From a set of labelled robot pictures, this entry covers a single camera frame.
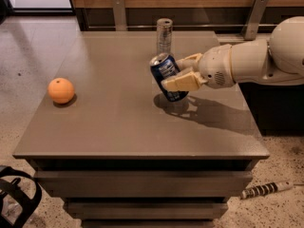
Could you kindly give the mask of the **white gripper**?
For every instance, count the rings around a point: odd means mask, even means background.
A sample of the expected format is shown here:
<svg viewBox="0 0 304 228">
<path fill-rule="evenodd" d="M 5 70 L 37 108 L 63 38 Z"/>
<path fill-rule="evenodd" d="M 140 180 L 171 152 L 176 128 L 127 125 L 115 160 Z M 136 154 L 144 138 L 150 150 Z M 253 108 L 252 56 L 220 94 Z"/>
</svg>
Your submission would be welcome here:
<svg viewBox="0 0 304 228">
<path fill-rule="evenodd" d="M 182 71 L 162 80 L 161 85 L 167 91 L 195 91 L 204 84 L 211 88 L 231 87 L 235 84 L 231 52 L 232 46 L 227 44 L 213 47 L 203 55 L 196 53 L 179 59 L 177 66 L 180 70 L 191 67 L 194 70 L 199 69 L 199 72 Z"/>
</svg>

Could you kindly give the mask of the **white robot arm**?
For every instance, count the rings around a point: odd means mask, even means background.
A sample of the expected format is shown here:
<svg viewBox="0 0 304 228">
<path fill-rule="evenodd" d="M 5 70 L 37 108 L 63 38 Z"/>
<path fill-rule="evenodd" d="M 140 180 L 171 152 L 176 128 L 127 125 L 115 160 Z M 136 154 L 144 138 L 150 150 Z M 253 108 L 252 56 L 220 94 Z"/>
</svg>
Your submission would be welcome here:
<svg viewBox="0 0 304 228">
<path fill-rule="evenodd" d="M 267 39 L 213 47 L 177 61 L 180 72 L 161 81 L 167 91 L 239 83 L 298 86 L 304 83 L 304 17 L 278 24 Z"/>
</svg>

